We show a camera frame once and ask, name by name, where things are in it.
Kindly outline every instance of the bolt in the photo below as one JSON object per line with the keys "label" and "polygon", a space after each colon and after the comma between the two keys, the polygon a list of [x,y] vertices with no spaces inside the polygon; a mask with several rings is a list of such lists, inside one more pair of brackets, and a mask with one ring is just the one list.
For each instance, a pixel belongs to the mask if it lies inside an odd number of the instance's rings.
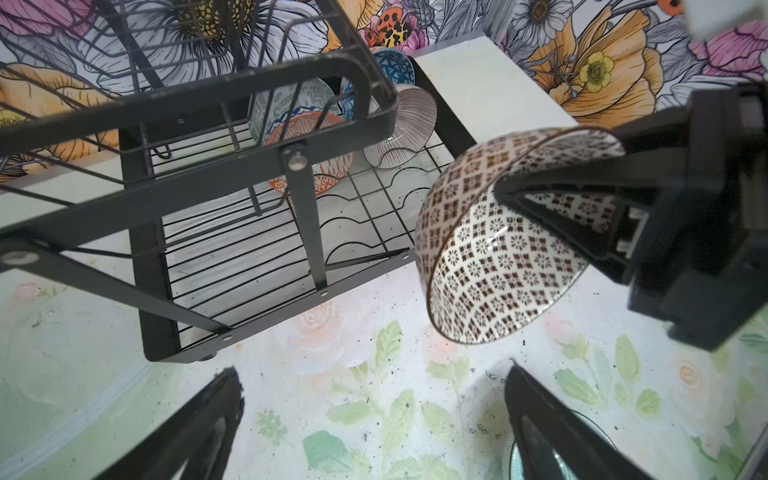
{"label": "bolt", "polygon": [[288,160],[288,168],[295,172],[304,170],[308,164],[309,161],[299,152],[293,154],[290,160]]}
{"label": "bolt", "polygon": [[35,252],[25,252],[24,250],[3,253],[2,257],[0,257],[0,262],[12,266],[30,265],[38,260],[40,260],[38,254]]}

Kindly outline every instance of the daisy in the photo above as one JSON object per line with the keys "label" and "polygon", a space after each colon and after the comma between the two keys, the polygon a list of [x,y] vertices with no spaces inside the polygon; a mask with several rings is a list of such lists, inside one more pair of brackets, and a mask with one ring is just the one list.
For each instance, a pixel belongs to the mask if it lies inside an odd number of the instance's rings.
{"label": "daisy", "polygon": [[543,47],[565,28],[572,9],[571,0],[521,0],[511,29],[526,45]]}
{"label": "daisy", "polygon": [[[251,66],[258,65],[264,42],[263,63],[277,62],[287,25],[293,20],[319,15],[308,3],[274,0],[267,29],[270,3],[258,0],[229,2],[228,16],[233,19],[234,33],[240,35],[241,50]],[[216,5],[217,0],[125,0],[123,5],[115,5],[115,8],[118,12],[124,8],[128,30],[163,86],[168,86],[232,71],[233,56],[227,44],[227,26],[220,21]],[[320,53],[327,38],[328,27],[324,22],[294,25],[288,32],[283,60]],[[96,19],[93,28],[78,43],[78,50],[100,87],[118,94],[134,93],[126,48],[104,16]],[[156,86],[156,81],[150,83],[141,73],[137,79],[140,89]]]}

